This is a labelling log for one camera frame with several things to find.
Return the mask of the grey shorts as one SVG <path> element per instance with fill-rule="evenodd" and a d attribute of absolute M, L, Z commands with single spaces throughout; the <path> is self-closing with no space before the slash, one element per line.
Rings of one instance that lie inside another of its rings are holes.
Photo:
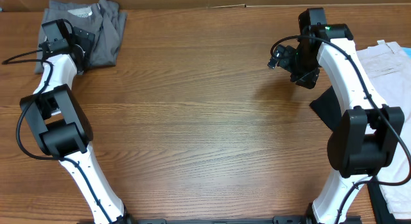
<path fill-rule="evenodd" d="M 123 40 L 127 13 L 119 11 L 119 4 L 99 0 L 94 4 L 61 3 L 50 1 L 44 10 L 39 31 L 39 50 L 35 73 L 52 73 L 57 67 L 77 73 L 71 58 L 73 27 L 95 34 L 89 68 L 114 66 Z"/>

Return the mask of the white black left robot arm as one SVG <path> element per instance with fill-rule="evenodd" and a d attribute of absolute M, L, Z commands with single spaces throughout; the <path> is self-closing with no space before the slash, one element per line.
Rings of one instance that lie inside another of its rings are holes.
<path fill-rule="evenodd" d="M 92 212 L 94 223 L 133 223 L 133 217 L 110 187 L 94 154 L 89 120 L 71 87 L 87 68 L 94 34 L 66 19 L 42 24 L 40 44 L 44 69 L 41 83 L 20 101 L 20 121 L 28 126 L 43 152 L 43 160 L 57 160 L 72 176 Z"/>

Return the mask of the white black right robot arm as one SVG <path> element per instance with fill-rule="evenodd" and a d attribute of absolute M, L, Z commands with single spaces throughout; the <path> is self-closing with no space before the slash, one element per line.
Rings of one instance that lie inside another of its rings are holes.
<path fill-rule="evenodd" d="M 325 70 L 340 111 L 327 154 L 332 170 L 319 196 L 302 216 L 276 216 L 275 223 L 359 223 L 347 211 L 364 185 L 377 184 L 377 174 L 389 166 L 405 121 L 401 108 L 391 107 L 378 94 L 355 49 L 346 24 L 329 24 L 323 8 L 299 15 L 297 47 L 278 40 L 270 50 L 268 66 L 290 73 L 298 86 L 312 89 Z"/>

